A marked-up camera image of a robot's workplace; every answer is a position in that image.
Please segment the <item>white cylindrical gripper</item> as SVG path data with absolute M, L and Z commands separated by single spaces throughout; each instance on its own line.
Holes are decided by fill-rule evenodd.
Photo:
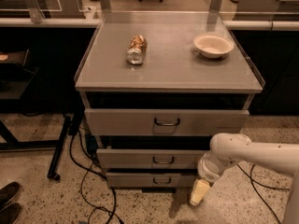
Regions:
M 224 171 L 232 166 L 233 163 L 231 161 L 222 160 L 211 151 L 205 153 L 197 164 L 198 174 L 202 179 L 194 181 L 190 204 L 198 205 L 209 191 L 210 184 L 215 183 L 223 175 Z

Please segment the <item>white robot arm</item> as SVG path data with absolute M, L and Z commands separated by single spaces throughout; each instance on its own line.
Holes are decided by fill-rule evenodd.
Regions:
M 299 223 L 299 145 L 260 143 L 239 133 L 215 134 L 210 150 L 197 164 L 199 178 L 194 181 L 190 204 L 198 205 L 224 172 L 240 161 L 257 164 L 292 177 L 292 186 L 282 224 Z

